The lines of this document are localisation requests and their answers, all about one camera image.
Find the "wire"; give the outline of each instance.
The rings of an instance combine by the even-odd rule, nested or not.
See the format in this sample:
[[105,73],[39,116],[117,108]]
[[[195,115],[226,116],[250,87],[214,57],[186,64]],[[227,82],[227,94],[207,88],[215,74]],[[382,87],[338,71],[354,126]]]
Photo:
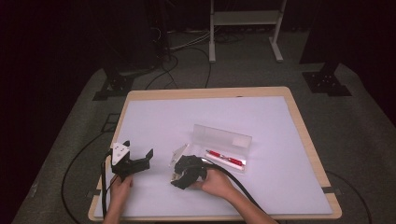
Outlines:
[[108,186],[108,188],[106,189],[106,191],[108,191],[111,186],[113,186],[114,182],[116,182],[117,178],[114,178],[113,181],[111,181],[110,186]]
[[[176,56],[171,55],[171,57],[174,57],[174,58],[177,60],[177,63],[178,63],[178,58],[177,58]],[[174,67],[173,67],[171,70],[166,70],[166,69],[163,67],[163,64],[161,64],[161,68],[163,69],[163,71],[165,71],[165,72],[169,75],[169,77],[172,79],[172,82],[175,83],[175,86],[176,86],[176,88],[178,89],[178,85],[176,84],[175,79],[174,79],[173,76],[170,74],[170,71],[171,71]]]
[[103,158],[103,161],[101,163],[101,180],[102,180],[102,212],[103,212],[103,218],[105,218],[107,214],[107,204],[106,204],[106,196],[107,196],[107,189],[106,189],[106,159],[108,156],[111,156],[112,149],[110,149],[105,157]]
[[235,176],[233,176],[230,172],[228,172],[226,169],[222,168],[221,166],[216,165],[216,164],[207,164],[207,163],[204,163],[204,164],[200,164],[200,165],[189,165],[189,166],[186,166],[185,169],[187,170],[187,169],[190,169],[190,168],[202,168],[202,167],[213,168],[213,169],[217,169],[217,170],[222,171],[224,174],[226,174],[228,177],[231,178],[231,180],[238,186],[238,188],[240,188],[240,189],[244,192],[244,194],[247,196],[247,198],[248,198],[254,205],[256,205],[258,208],[260,208],[260,209],[262,210],[262,208],[259,206],[259,204],[258,204],[258,203],[253,199],[253,197],[250,195],[250,193],[248,192],[248,190],[245,189],[245,187],[242,185],[242,183],[239,182],[239,180],[238,180]]
[[92,144],[96,139],[98,139],[100,136],[102,136],[106,132],[101,132],[98,134],[96,137],[94,137],[90,142],[88,142],[79,152],[78,154],[73,158],[73,160],[69,163],[66,172],[64,173],[64,178],[62,180],[62,186],[61,186],[61,196],[62,196],[62,203],[64,204],[64,209],[66,210],[67,215],[69,215],[77,224],[79,224],[78,220],[72,215],[70,212],[69,207],[67,206],[66,200],[64,198],[64,182],[66,180],[67,174],[69,173],[70,168],[72,167],[73,163],[76,161],[77,157],[85,150],[87,147]]
[[[216,30],[214,31],[214,33],[216,33],[216,32],[217,32],[218,30],[220,30],[220,29],[221,29],[221,26],[216,27]],[[176,47],[171,47],[171,48],[169,48],[169,49],[170,49],[170,50],[183,49],[183,48],[186,48],[186,47],[188,47],[188,46],[198,44],[199,42],[202,42],[202,41],[208,39],[209,37],[210,37],[210,32],[207,31],[206,34],[204,34],[204,35],[202,35],[202,36],[200,36],[200,37],[198,37],[198,38],[196,38],[196,39],[193,39],[192,41],[190,41],[190,42],[188,42],[188,43],[186,43],[186,44],[179,45],[179,46],[176,46]]]
[[163,89],[164,89],[164,90],[167,90],[167,87],[168,87],[170,84],[172,84],[172,83],[174,83],[174,81],[170,81],[168,84],[166,84],[166,85],[163,87]]
[[325,172],[327,174],[331,174],[331,175],[343,180],[347,185],[349,185],[353,189],[353,191],[355,191],[355,193],[358,195],[358,197],[361,199],[361,202],[363,203],[364,209],[366,210],[366,213],[367,213],[367,218],[368,218],[369,223],[370,224],[373,223],[373,218],[372,218],[369,206],[367,205],[366,201],[363,199],[363,197],[361,196],[359,191],[355,187],[353,187],[353,185],[351,183],[349,183],[349,181],[347,181],[345,178],[341,177],[340,175],[338,175],[334,172],[328,171],[328,170],[325,170]]
[[[206,82],[205,82],[205,88],[207,88],[207,84],[209,83],[209,79],[210,79],[210,74],[212,72],[212,64],[209,61],[209,56],[207,56],[206,52],[204,52],[203,50],[198,49],[198,48],[185,48],[185,49],[195,49],[195,50],[201,51],[206,56],[207,62],[209,64],[209,71],[208,71]],[[176,50],[174,50],[174,52],[185,50],[185,49],[176,49]]]
[[161,76],[163,76],[163,75],[165,75],[165,74],[168,74],[170,71],[172,71],[174,68],[177,67],[177,65],[178,65],[178,58],[177,58],[176,56],[172,55],[172,54],[171,54],[170,56],[173,57],[174,59],[176,59],[175,65],[174,65],[173,67],[171,67],[171,69],[166,70],[165,72],[159,74],[159,75],[156,76],[154,79],[152,79],[152,80],[150,81],[150,83],[146,86],[145,90],[148,90],[148,89],[149,89],[149,86],[150,86],[157,78],[159,78],[159,77],[161,77]]
[[151,30],[157,30],[157,31],[158,31],[159,36],[158,36],[157,40],[160,40],[160,39],[161,39],[161,36],[162,36],[161,30],[158,29],[157,27],[151,27],[150,29],[151,29]]

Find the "red pen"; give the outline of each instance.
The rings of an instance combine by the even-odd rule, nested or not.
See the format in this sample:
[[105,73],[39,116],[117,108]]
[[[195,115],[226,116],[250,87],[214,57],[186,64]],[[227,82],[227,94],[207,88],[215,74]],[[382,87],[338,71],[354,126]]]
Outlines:
[[232,162],[233,164],[236,164],[236,165],[239,165],[239,166],[243,166],[243,165],[244,165],[244,163],[242,163],[241,161],[236,160],[236,159],[231,158],[231,157],[226,157],[226,156],[224,156],[224,155],[219,154],[218,152],[215,152],[215,151],[212,151],[212,150],[207,150],[207,152],[208,152],[209,154],[215,156],[215,157],[218,157],[218,158],[221,158],[221,159],[223,159],[223,160]]

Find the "gray carpet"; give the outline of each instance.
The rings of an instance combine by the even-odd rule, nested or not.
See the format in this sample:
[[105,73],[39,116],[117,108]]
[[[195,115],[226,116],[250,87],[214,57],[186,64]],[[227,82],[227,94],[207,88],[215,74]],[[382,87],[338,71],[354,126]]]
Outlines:
[[[396,129],[359,77],[342,64],[335,74],[352,96],[329,97],[312,93],[302,72],[318,71],[322,64],[299,64],[308,33],[279,35],[278,45],[284,57],[277,63],[268,43],[269,34],[245,34],[233,44],[217,44],[217,62],[211,65],[208,88],[286,86],[300,109],[325,170],[343,177],[361,195],[373,217],[373,223],[393,223],[396,219]],[[196,36],[172,34],[174,46]],[[208,46],[196,45],[207,52]],[[209,72],[206,56],[196,49],[174,53],[177,67],[171,71],[180,89],[204,88]],[[175,60],[164,63],[170,68]],[[133,90],[144,90],[161,69],[138,77]],[[101,133],[108,114],[120,113],[124,97],[93,101],[106,79],[103,70],[92,75],[60,131],[14,222],[74,223],[65,212],[61,185],[69,163],[78,152]],[[149,89],[175,89],[168,75],[159,77]],[[80,223],[87,217],[100,175],[100,163],[109,147],[112,133],[103,133],[77,157],[65,180],[64,195],[70,212]],[[309,220],[287,223],[368,223],[358,194],[337,176],[328,174],[336,189],[343,216],[337,220]]]

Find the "metal stand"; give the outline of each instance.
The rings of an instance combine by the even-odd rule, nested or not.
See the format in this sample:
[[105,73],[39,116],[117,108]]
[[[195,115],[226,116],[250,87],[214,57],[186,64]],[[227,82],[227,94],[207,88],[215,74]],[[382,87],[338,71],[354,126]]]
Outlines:
[[334,75],[339,62],[325,63],[319,72],[304,72],[303,76],[313,93],[327,93],[329,96],[351,96],[346,86],[341,85]]
[[280,10],[266,11],[219,11],[215,12],[214,0],[210,1],[210,41],[209,41],[209,61],[216,62],[215,52],[215,25],[259,25],[259,24],[275,24],[274,36],[269,37],[270,44],[276,56],[276,61],[283,62],[277,46],[277,37],[280,25],[283,20],[287,0],[283,0]]

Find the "hand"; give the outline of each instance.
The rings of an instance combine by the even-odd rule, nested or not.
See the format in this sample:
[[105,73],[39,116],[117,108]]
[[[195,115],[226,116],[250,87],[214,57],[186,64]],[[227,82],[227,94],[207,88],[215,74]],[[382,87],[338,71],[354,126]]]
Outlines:
[[131,187],[134,185],[134,181],[131,175],[127,176],[122,182],[118,175],[114,175],[110,183],[113,184],[110,187],[110,206],[108,207],[108,213],[116,213],[120,216],[125,207]]
[[216,169],[207,169],[206,179],[204,181],[196,181],[191,187],[201,189],[206,193],[221,198],[227,198],[230,193],[237,190],[231,184],[228,176]]

